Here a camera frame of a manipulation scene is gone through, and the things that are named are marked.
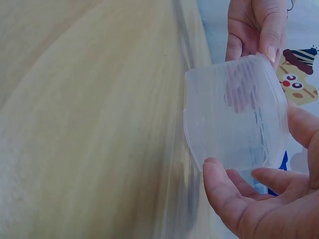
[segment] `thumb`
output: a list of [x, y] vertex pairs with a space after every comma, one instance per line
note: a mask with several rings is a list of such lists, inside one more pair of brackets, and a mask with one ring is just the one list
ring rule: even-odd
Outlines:
[[279, 11], [275, 11], [268, 14], [262, 23], [259, 50], [265, 54], [272, 63], [276, 61], [282, 31], [284, 30], [282, 18], [282, 14]]

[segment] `finger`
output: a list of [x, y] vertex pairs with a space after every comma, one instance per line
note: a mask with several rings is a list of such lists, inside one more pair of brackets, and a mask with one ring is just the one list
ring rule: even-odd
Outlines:
[[288, 102], [288, 124], [292, 136], [308, 149], [309, 181], [312, 189], [319, 188], [319, 118]]
[[291, 135], [303, 147], [308, 148], [315, 134], [318, 134], [319, 118], [293, 102], [288, 102], [288, 109], [288, 125]]
[[242, 55], [243, 43], [234, 34], [228, 34], [226, 61], [238, 60]]
[[278, 48], [277, 53], [276, 53], [276, 61], [275, 61], [275, 63], [272, 63], [272, 66], [273, 66], [275, 71], [277, 71], [277, 68], [279, 66], [280, 58], [283, 54], [283, 49], [284, 49], [284, 46], [286, 43], [286, 38], [287, 38], [287, 27], [285, 25], [283, 33], [280, 37], [280, 44], [279, 44], [279, 48]]
[[262, 23], [260, 52], [265, 54], [272, 63], [276, 62], [285, 21], [286, 18], [283, 18], [279, 9], [274, 9], [274, 12], [268, 14]]
[[234, 183], [240, 194], [244, 197], [252, 198], [258, 201], [272, 198], [272, 195], [261, 195], [252, 186], [250, 186], [240, 174], [233, 169], [226, 170], [229, 179]]
[[257, 168], [252, 171], [252, 176], [278, 195], [284, 193], [293, 180], [300, 183], [307, 183], [308, 180], [304, 174], [273, 168]]
[[255, 200], [243, 197], [216, 159], [203, 165], [204, 187], [212, 208], [223, 223], [237, 234], [238, 223], [248, 205]]

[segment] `cartoon eye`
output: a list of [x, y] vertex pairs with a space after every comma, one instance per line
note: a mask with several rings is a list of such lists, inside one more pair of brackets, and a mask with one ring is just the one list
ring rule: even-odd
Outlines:
[[291, 87], [295, 90], [301, 90], [304, 86], [300, 82], [295, 82], [291, 85]]
[[284, 81], [297, 81], [298, 80], [298, 76], [292, 74], [292, 73], [288, 73], [284, 75]]

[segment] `clear plastic container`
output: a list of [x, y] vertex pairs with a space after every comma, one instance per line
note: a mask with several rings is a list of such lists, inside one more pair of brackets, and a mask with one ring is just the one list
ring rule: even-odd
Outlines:
[[289, 135], [288, 105], [265, 56], [192, 69], [185, 77], [184, 130], [200, 171], [208, 157], [242, 175], [280, 167]]

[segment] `cartoon character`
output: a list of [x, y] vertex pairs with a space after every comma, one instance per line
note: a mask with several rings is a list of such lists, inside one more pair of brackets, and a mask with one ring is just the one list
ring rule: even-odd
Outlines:
[[318, 54], [315, 48], [304, 50], [286, 49], [280, 59], [277, 76], [287, 100], [297, 105], [305, 105], [318, 99], [315, 86], [306, 82], [312, 75], [313, 63]]

